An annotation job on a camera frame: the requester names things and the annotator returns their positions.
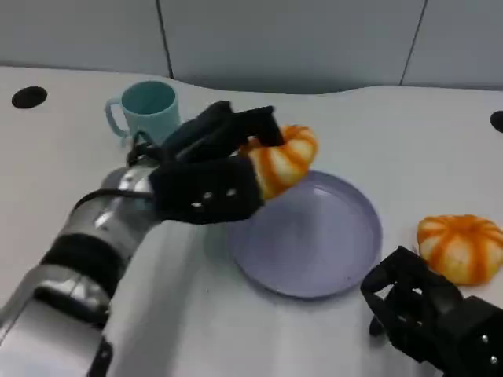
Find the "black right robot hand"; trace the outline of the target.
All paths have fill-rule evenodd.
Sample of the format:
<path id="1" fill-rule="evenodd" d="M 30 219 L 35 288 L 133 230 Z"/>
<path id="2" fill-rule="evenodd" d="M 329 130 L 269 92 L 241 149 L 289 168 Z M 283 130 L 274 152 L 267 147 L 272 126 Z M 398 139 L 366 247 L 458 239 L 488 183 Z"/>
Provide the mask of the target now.
<path id="1" fill-rule="evenodd" d="M 502 374 L 502 309 L 464 297 L 412 251 L 398 247 L 365 276 L 360 289 L 373 312 L 372 337 L 386 337 L 444 376 Z"/>

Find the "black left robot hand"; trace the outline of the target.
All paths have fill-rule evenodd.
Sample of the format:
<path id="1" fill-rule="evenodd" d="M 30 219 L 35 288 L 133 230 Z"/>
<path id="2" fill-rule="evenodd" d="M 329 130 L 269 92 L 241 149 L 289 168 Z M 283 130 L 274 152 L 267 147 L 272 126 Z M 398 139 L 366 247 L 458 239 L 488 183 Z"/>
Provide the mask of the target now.
<path id="1" fill-rule="evenodd" d="M 196 225 L 250 218 L 264 199 L 257 168 L 239 150 L 253 137 L 266 147 L 283 144 L 274 107 L 235 112 L 218 101 L 183 123 L 149 175 L 157 217 Z"/>

